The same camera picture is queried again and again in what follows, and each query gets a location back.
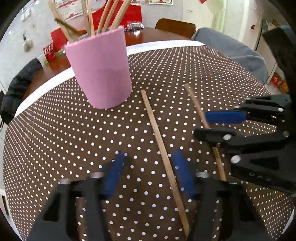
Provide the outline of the grey cloth on chair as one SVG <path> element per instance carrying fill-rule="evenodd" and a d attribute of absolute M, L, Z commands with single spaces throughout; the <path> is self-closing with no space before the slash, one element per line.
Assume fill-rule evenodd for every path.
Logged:
<path fill-rule="evenodd" d="M 221 52 L 249 71 L 261 83 L 266 82 L 268 71 L 264 58 L 240 41 L 212 28 L 199 28 L 191 39 Z"/>

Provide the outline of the brown wooden chair back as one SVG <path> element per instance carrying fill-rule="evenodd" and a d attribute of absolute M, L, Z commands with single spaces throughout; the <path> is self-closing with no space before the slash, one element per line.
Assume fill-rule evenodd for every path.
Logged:
<path fill-rule="evenodd" d="M 193 23 L 166 19 L 166 18 L 159 19 L 156 23 L 155 28 L 162 31 L 174 33 L 189 39 L 191 39 L 191 37 L 197 31 L 197 27 Z"/>

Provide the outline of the black jacket on chair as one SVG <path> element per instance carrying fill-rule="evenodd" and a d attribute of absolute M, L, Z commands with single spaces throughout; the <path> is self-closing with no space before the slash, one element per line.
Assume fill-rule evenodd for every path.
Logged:
<path fill-rule="evenodd" d="M 9 125 L 36 74 L 42 69 L 41 62 L 34 58 L 11 81 L 1 102 L 1 125 Z"/>

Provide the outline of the red cola can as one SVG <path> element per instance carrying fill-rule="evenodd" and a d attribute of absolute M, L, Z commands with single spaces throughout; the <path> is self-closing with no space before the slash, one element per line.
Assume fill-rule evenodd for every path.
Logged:
<path fill-rule="evenodd" d="M 54 48 L 54 44 L 50 43 L 49 45 L 47 45 L 46 47 L 43 48 L 43 52 L 44 55 L 46 57 L 47 62 L 52 62 L 56 55 L 55 55 L 55 48 Z"/>

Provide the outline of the tall red box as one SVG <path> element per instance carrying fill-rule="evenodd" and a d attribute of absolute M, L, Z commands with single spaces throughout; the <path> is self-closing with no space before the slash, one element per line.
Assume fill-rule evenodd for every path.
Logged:
<path fill-rule="evenodd" d="M 63 49 L 64 45 L 67 43 L 67 38 L 60 28 L 51 32 L 51 38 L 56 52 Z"/>

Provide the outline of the red gift bag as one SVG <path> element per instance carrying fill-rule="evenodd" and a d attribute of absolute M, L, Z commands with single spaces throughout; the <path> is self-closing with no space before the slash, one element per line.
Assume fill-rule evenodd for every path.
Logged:
<path fill-rule="evenodd" d="M 103 14 L 104 8 L 106 6 L 106 2 L 104 1 L 104 5 L 102 7 L 100 7 L 98 10 L 94 11 L 92 13 L 93 16 L 93 25 L 94 25 L 94 29 L 97 30 L 101 16 Z M 114 13 L 111 17 L 111 20 L 109 22 L 109 27 L 111 27 L 117 13 L 119 12 L 121 6 L 123 4 L 123 1 L 119 1 L 117 3 L 117 6 L 114 10 Z M 141 6 L 135 6 L 135 5 L 129 5 L 128 9 L 125 12 L 125 15 L 122 17 L 121 22 L 119 24 L 119 26 L 124 26 L 125 28 L 127 28 L 127 25 L 131 22 L 142 22 L 142 10 L 141 10 Z"/>

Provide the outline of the brown polka dot tablecloth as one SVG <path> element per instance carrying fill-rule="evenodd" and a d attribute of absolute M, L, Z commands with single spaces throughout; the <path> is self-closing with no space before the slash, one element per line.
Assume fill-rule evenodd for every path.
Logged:
<path fill-rule="evenodd" d="M 113 240 L 185 240 L 165 167 L 142 101 L 145 90 L 169 155 L 218 178 L 211 148 L 193 137 L 202 126 L 184 85 L 203 111 L 231 109 L 268 95 L 239 64 L 207 46 L 152 50 L 128 58 L 133 91 L 121 105 L 93 108 L 76 79 L 63 77 L 9 124 L 4 186 L 20 236 L 26 240 L 62 178 L 81 180 L 127 153 L 120 184 L 103 212 Z"/>

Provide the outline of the wooden chopstick in cup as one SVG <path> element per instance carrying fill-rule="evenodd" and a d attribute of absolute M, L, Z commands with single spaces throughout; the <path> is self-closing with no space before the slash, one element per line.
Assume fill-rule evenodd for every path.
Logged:
<path fill-rule="evenodd" d="M 118 13 L 115 16 L 115 19 L 110 27 L 110 30 L 115 30 L 119 27 L 120 22 L 123 18 L 123 16 L 125 15 L 130 3 L 132 2 L 132 0 L 124 0 L 123 4 L 121 5 Z"/>
<path fill-rule="evenodd" d="M 48 0 L 48 5 L 54 16 L 54 19 L 57 19 L 56 22 L 58 23 L 59 27 L 61 28 L 68 42 L 70 43 L 74 42 L 73 34 L 66 28 L 65 25 L 63 25 L 65 20 L 63 19 L 62 15 L 59 13 L 54 1 Z"/>

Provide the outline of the hanging round brush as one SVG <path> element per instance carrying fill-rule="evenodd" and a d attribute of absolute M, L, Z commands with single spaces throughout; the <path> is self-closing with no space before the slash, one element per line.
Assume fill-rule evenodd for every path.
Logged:
<path fill-rule="evenodd" d="M 33 48 L 33 42 L 31 39 L 27 39 L 27 37 L 25 36 L 25 34 L 23 34 L 23 50 L 25 52 L 29 52 L 30 49 Z"/>

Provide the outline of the wooden chopstick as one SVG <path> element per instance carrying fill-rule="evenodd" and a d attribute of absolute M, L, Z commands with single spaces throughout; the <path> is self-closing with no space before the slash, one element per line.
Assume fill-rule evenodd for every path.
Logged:
<path fill-rule="evenodd" d="M 201 110 L 200 103 L 197 100 L 197 98 L 195 97 L 191 86 L 188 83 L 186 83 L 184 85 L 184 87 L 185 87 L 185 90 L 187 91 L 191 101 L 193 102 L 193 105 L 194 105 L 194 107 L 195 107 L 195 109 L 196 109 L 196 111 L 197 111 L 197 113 L 198 113 L 198 115 L 199 115 L 199 117 L 200 117 L 200 119 L 201 119 L 201 121 L 203 123 L 203 127 L 209 129 L 210 126 L 209 126 L 208 122 L 206 121 L 205 115 L 204 115 L 203 111 Z M 221 156 L 220 156 L 220 153 L 218 151 L 218 148 L 213 147 L 212 150 L 213 150 L 213 154 L 214 154 L 214 157 L 215 157 L 215 160 L 216 160 L 216 163 L 217 163 L 217 168 L 218 168 L 218 171 L 219 171 L 220 179 L 222 181 L 227 181 L 226 174 L 225 174 L 225 171 L 224 171 L 224 167 L 222 165 L 222 160 L 221 160 Z"/>
<path fill-rule="evenodd" d="M 115 30 L 119 27 L 120 22 L 123 18 L 123 16 L 125 15 L 130 3 L 132 2 L 132 0 L 124 0 L 123 4 L 121 5 L 118 13 L 115 16 L 115 19 L 110 27 L 110 30 Z"/>
<path fill-rule="evenodd" d="M 158 124 L 157 124 L 156 119 L 154 117 L 154 113 L 152 111 L 152 108 L 149 103 L 149 99 L 147 97 L 145 90 L 141 91 L 141 95 L 142 95 L 142 99 L 144 101 L 145 108 L 147 110 L 147 115 L 149 117 L 149 121 L 151 123 L 152 130 L 154 132 L 154 136 L 155 136 L 159 151 L 161 153 L 163 164 L 164 164 L 164 167 L 166 170 L 166 175 L 168 177 L 168 180 L 169 180 L 169 183 L 171 186 L 171 190 L 173 193 L 176 207 L 178 209 L 179 217 L 180 217 L 180 220 L 181 220 L 184 232 L 185 232 L 185 236 L 188 237 L 189 232 L 190 232 L 190 225 L 189 225 L 189 221 L 188 221 L 188 218 L 187 218 L 187 215 L 185 212 L 185 207 L 184 207 L 184 203 L 183 203 L 183 200 L 182 200 L 182 197 L 180 194 L 180 190 L 179 190 L 179 187 L 177 185 L 177 181 L 176 181 L 176 178 L 174 175 L 174 171 L 171 166 L 170 159 L 168 157 L 168 153 L 167 153 L 165 144 L 164 144 L 162 136 L 161 136 L 161 132 L 159 131 Z"/>
<path fill-rule="evenodd" d="M 54 16 L 54 19 L 57 19 L 56 22 L 58 23 L 59 27 L 61 28 L 68 42 L 70 43 L 74 42 L 73 34 L 66 28 L 65 25 L 63 25 L 65 20 L 63 19 L 62 15 L 59 13 L 54 1 L 48 0 L 48 5 Z"/>

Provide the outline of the green door curtain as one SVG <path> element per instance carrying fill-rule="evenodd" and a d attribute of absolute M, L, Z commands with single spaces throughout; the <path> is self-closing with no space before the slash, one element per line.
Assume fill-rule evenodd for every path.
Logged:
<path fill-rule="evenodd" d="M 213 14 L 211 28 L 217 30 L 218 32 L 223 32 L 227 0 L 210 0 L 208 1 L 208 9 Z"/>

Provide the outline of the pink cylindrical utensil cup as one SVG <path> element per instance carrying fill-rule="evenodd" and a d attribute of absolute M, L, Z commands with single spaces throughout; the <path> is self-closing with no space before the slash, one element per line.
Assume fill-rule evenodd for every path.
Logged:
<path fill-rule="evenodd" d="M 118 106 L 132 93 L 122 26 L 64 46 L 76 80 L 97 109 Z"/>

